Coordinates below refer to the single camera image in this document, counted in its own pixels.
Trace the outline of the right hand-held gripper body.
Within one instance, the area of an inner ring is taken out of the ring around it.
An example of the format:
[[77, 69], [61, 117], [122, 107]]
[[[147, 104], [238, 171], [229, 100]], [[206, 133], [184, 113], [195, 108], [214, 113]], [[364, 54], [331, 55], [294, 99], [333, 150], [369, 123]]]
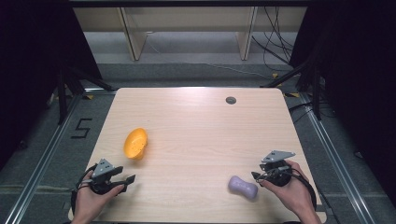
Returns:
[[264, 171], [262, 178], [278, 187], [287, 185], [290, 182], [292, 170], [291, 166], [286, 163], [286, 159], [294, 155], [294, 152], [272, 150], [260, 164]]

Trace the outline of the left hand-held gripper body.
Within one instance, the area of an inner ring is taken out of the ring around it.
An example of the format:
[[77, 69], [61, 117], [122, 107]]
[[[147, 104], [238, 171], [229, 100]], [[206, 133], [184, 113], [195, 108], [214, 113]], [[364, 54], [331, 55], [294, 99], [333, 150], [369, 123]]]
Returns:
[[106, 159], [99, 160], [91, 176], [91, 189], [101, 195], [109, 192], [111, 190], [111, 177], [115, 170], [115, 166]]

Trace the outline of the purple soap bar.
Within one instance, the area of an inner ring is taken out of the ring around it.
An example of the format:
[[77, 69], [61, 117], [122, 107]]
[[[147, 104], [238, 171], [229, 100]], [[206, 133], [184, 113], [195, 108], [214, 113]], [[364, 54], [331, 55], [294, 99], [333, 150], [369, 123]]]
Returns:
[[236, 175], [230, 178], [228, 188], [230, 191], [239, 193], [249, 200], [254, 200], [258, 193], [258, 187], [255, 184], [246, 182]]

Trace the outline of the orange soap dish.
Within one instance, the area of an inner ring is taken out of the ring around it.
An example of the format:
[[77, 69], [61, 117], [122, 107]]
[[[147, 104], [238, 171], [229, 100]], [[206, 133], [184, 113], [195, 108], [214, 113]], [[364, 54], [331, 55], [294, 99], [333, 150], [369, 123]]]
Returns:
[[132, 130], [125, 139], [123, 152], [124, 155], [132, 160], [142, 160], [144, 151], [148, 144], [148, 134], [143, 128]]

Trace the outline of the person's right hand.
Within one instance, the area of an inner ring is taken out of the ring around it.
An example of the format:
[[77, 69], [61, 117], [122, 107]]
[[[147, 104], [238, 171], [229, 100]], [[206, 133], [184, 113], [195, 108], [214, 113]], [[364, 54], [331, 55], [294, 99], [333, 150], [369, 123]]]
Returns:
[[303, 212], [316, 212], [308, 188], [295, 177], [283, 187], [278, 187], [269, 182], [269, 187], [266, 189], [273, 192], [284, 206], [298, 218]]

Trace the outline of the person's left hand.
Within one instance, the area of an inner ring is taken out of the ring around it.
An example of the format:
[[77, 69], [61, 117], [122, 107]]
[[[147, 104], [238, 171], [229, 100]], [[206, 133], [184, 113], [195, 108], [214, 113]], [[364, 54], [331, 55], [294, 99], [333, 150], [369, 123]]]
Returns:
[[108, 193], [100, 195], [93, 192], [88, 184], [83, 184], [78, 189], [73, 219], [96, 219], [106, 204], [116, 197], [120, 193], [121, 189], [122, 186], [118, 186]]

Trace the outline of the black metal stand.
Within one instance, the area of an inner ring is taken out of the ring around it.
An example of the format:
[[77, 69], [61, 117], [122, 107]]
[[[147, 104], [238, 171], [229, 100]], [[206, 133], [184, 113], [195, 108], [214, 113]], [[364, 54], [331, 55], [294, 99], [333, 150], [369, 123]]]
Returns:
[[300, 74], [300, 77], [297, 81], [296, 88], [298, 91], [302, 92], [307, 91], [309, 87], [312, 88], [313, 112], [316, 118], [321, 120], [319, 110], [320, 71], [318, 69], [318, 61], [315, 57], [309, 56], [302, 64], [293, 68], [283, 77], [277, 78], [269, 84], [265, 84], [264, 88], [274, 88], [298, 74]]
[[62, 124], [65, 121], [68, 114], [66, 89], [69, 89], [74, 95], [81, 95], [85, 93], [86, 91], [80, 82], [82, 79], [91, 82], [105, 91], [115, 90], [115, 88], [106, 84], [102, 79], [90, 76], [76, 67], [67, 66], [62, 68], [57, 75], [57, 90], [60, 109], [60, 117], [58, 121], [59, 124]]

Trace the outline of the black curtain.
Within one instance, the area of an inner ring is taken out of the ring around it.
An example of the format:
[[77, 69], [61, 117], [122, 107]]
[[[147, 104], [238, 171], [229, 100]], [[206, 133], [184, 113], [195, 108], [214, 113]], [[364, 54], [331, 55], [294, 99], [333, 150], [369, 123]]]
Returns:
[[102, 77], [68, 0], [0, 0], [0, 170], [68, 68]]
[[396, 205], [396, 0], [311, 0], [291, 64], [319, 52], [325, 92], [376, 180]]

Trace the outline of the white desk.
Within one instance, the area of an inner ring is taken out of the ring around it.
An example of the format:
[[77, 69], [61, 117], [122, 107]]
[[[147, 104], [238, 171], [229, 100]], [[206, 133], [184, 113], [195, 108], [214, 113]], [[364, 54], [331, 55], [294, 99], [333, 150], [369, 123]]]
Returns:
[[300, 30], [305, 7], [75, 7], [84, 32], [122, 32], [137, 61], [149, 32], [233, 32], [248, 58], [252, 34]]

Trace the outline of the aluminium floor rail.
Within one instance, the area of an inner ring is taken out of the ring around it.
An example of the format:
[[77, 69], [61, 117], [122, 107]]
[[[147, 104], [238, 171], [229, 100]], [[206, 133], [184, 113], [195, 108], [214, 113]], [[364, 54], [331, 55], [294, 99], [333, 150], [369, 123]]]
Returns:
[[313, 109], [313, 106], [311, 106], [311, 110], [307, 109], [308, 117], [326, 151], [326, 154], [341, 182], [341, 185], [344, 188], [346, 196], [348, 197], [352, 207], [355, 210], [355, 213], [357, 214], [360, 223], [376, 224], [375, 219], [369, 210], [367, 202], [364, 200], [356, 184], [353, 182], [324, 125], [319, 119], [317, 119]]
[[5, 220], [5, 224], [20, 224], [21, 219], [23, 218], [30, 202], [35, 195], [37, 186], [41, 181], [44, 173], [47, 171], [50, 161], [53, 158], [54, 153], [56, 152], [56, 148], [59, 146], [61, 139], [64, 136], [69, 120], [71, 119], [71, 116], [74, 113], [80, 99], [81, 96], [77, 95], [70, 100], [69, 105], [66, 107], [65, 117], [63, 118], [61, 123], [57, 125], [30, 178], [21, 189], [21, 194], [19, 195], [14, 205], [11, 207]]

